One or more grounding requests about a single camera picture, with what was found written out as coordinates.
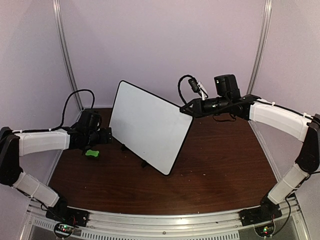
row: whiteboard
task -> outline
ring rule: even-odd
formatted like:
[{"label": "whiteboard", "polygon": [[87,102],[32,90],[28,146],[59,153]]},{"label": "whiteboard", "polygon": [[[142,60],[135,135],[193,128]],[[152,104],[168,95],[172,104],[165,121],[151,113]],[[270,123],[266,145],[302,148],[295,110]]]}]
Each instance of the whiteboard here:
[{"label": "whiteboard", "polygon": [[193,117],[181,113],[178,106],[123,80],[109,126],[116,140],[168,175],[192,122]]}]

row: green sponge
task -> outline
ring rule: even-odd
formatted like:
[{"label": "green sponge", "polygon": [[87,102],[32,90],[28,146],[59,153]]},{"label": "green sponge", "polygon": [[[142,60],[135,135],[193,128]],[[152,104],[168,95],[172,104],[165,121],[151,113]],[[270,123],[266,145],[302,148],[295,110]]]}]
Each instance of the green sponge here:
[{"label": "green sponge", "polygon": [[100,152],[99,151],[93,151],[93,150],[88,150],[85,152],[85,156],[86,157],[89,157],[89,158],[98,158],[100,155]]}]

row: white backdrop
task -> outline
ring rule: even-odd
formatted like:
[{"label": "white backdrop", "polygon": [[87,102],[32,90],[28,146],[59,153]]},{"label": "white backdrop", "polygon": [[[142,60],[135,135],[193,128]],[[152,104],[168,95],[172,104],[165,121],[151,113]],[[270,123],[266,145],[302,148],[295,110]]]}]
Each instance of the white backdrop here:
[{"label": "white backdrop", "polygon": [[[60,124],[71,92],[64,66],[51,0],[1,2],[0,128],[51,128]],[[66,124],[78,110],[71,99]],[[24,171],[46,182],[57,151],[20,159]],[[0,185],[0,239],[16,240],[29,199]]]},{"label": "white backdrop", "polygon": [[[262,64],[253,94],[301,113],[320,113],[320,2],[273,1]],[[302,143],[259,124],[273,160],[283,176],[296,160]],[[320,175],[297,191],[311,239],[319,239]]]},{"label": "white backdrop", "polygon": [[[121,80],[182,105],[177,83],[191,74],[216,96],[213,77],[235,74],[249,84],[264,0],[61,1],[76,83],[97,106],[113,104]],[[188,100],[197,97],[182,84]],[[90,99],[83,97],[83,104]]]}]

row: green object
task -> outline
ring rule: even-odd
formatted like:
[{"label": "green object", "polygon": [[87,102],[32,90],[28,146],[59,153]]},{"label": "green object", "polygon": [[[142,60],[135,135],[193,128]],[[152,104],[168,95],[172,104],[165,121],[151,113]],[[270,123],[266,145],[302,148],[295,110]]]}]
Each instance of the green object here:
[{"label": "green object", "polygon": [[99,151],[93,151],[93,150],[88,150],[88,151],[86,151],[86,153],[85,153],[85,156],[86,156],[86,157],[97,158],[97,157],[99,157],[99,155],[100,155],[100,152],[99,152]]}]

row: vertical metal pole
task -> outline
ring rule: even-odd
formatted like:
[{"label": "vertical metal pole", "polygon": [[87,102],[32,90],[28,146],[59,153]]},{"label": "vertical metal pole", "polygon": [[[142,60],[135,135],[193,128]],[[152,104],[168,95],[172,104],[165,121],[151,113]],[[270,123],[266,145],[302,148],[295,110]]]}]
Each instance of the vertical metal pole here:
[{"label": "vertical metal pole", "polygon": [[[66,36],[65,36],[64,25],[63,25],[61,9],[60,9],[60,0],[52,0],[52,3],[53,3],[53,12],[55,16],[56,26],[58,30],[59,39],[60,39],[60,46],[62,50],[63,61],[64,61],[66,73],[70,82],[71,89],[74,92],[78,90],[78,88],[77,88],[74,72],[72,70],[72,66],[70,62],[70,56],[68,53]],[[78,110],[81,111],[83,109],[83,105],[82,105],[79,93],[74,94],[74,98],[75,98]]]},{"label": "vertical metal pole", "polygon": [[263,52],[266,46],[266,41],[269,33],[269,26],[270,26],[270,21],[271,21],[271,13],[272,13],[272,0],[265,0],[265,6],[264,6],[264,13],[263,13],[263,19],[262,19],[262,25],[261,25],[261,32],[260,32],[260,39],[259,39],[259,44],[258,48],[256,51],[256,56],[255,56],[255,61],[253,64],[253,69],[251,73],[251,78],[249,82],[249,86],[247,89],[247,94],[251,94],[256,80],[257,76],[259,73],[261,61],[262,61],[262,56]]}]

